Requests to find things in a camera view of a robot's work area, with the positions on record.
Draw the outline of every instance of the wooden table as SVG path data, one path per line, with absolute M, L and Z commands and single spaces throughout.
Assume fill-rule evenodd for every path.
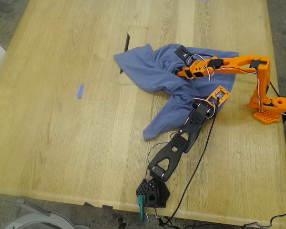
M 265 0 L 31 0 L 0 67 L 0 193 L 139 210 L 147 151 L 171 132 L 143 140 L 168 95 L 120 75 L 112 56 L 123 52 L 127 32 L 132 46 L 176 42 L 269 55 L 277 87 Z M 283 125 L 251 116 L 255 86 L 254 76 L 236 77 L 176 217 L 267 225 L 286 213 Z M 176 208 L 209 127 L 167 182 L 171 197 L 159 214 Z M 279 224 L 286 228 L 286 217 Z

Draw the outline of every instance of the orange base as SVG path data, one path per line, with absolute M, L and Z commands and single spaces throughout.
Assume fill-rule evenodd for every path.
M 255 112 L 253 117 L 264 124 L 269 124 L 278 122 L 280 120 L 279 115 L 280 114 L 276 112 L 264 111 L 262 113 Z

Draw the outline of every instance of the blue piece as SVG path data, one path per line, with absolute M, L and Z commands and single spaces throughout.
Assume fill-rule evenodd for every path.
M 84 84 L 82 83 L 82 84 L 80 85 L 80 88 L 78 89 L 77 94 L 76 94 L 76 97 L 77 97 L 78 99 L 80 99 L 80 98 L 82 97 L 82 91 L 83 91 L 83 89 L 84 89 Z
M 148 92 L 163 89 L 170 97 L 151 123 L 143 130 L 144 139 L 156 137 L 159 133 L 182 126 L 190 111 L 193 98 L 206 98 L 219 85 L 231 91 L 235 74 L 215 73 L 208 77 L 188 80 L 174 74 L 178 67 L 184 66 L 174 53 L 179 44 L 168 44 L 153 51 L 150 44 L 136 47 L 127 52 L 114 55 L 120 68 L 140 88 Z M 237 52 L 187 47 L 191 53 L 203 53 L 218 58 L 238 56 Z

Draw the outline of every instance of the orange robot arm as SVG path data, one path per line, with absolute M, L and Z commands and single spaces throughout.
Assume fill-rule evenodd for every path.
M 258 109 L 253 117 L 264 124 L 278 122 L 281 113 L 286 111 L 286 97 L 270 98 L 266 95 L 270 83 L 270 60 L 267 56 L 248 55 L 222 59 L 213 56 L 210 59 L 204 59 L 200 55 L 191 54 L 184 61 L 191 61 L 191 63 L 185 62 L 186 66 L 176 72 L 176 75 L 187 79 L 207 75 L 210 80 L 215 72 L 256 74 L 257 86 L 249 101 L 249 107 Z M 250 64 L 250 67 L 243 67 L 246 64 Z

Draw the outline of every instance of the concrete floor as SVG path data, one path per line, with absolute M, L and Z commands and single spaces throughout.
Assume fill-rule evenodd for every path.
M 0 45 L 6 50 L 17 24 L 25 10 L 28 0 L 0 0 Z M 286 0 L 268 0 L 269 16 L 273 45 L 276 55 L 276 70 L 279 81 L 279 90 L 282 95 L 286 95 Z M 15 197 L 0 195 L 0 229 L 26 211 L 14 205 Z M 43 200 L 31 200 L 42 206 L 45 210 L 61 213 L 70 217 L 74 224 L 83 224 L 92 229 L 112 229 L 117 228 L 117 219 L 122 217 L 127 223 L 127 228 L 151 229 L 159 228 L 158 221 L 150 216 L 151 222 L 140 222 L 139 215 L 132 212 L 124 212 L 110 209 L 85 207 L 77 205 L 62 204 Z M 174 219 L 173 224 L 184 228 L 193 224 L 192 220 Z M 232 229 L 240 228 L 231 225 L 212 225 L 204 228 Z

